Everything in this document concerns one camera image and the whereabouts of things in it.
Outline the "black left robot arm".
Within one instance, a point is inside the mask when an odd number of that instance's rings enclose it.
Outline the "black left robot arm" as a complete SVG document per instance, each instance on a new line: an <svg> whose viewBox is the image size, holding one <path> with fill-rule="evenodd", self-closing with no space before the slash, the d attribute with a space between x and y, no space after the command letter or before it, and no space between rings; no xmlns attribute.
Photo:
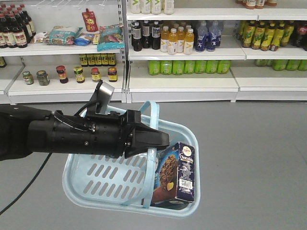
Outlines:
<svg viewBox="0 0 307 230"><path fill-rule="evenodd" d="M107 115L87 111L85 117L28 106L0 106L0 159L33 152L106 155L129 158L148 149L164 150L169 135L141 122L141 113L127 110Z"/></svg>

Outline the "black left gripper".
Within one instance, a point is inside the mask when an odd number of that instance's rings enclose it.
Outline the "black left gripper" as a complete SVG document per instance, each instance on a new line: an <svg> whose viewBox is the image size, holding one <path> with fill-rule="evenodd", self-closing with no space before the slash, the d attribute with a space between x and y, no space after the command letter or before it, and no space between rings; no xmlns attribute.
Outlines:
<svg viewBox="0 0 307 230"><path fill-rule="evenodd" d="M148 149L163 150L169 146L167 133L140 124L141 113L136 110L127 110L122 115L112 111L86 117L64 115L56 110L51 151L130 158Z"/></svg>

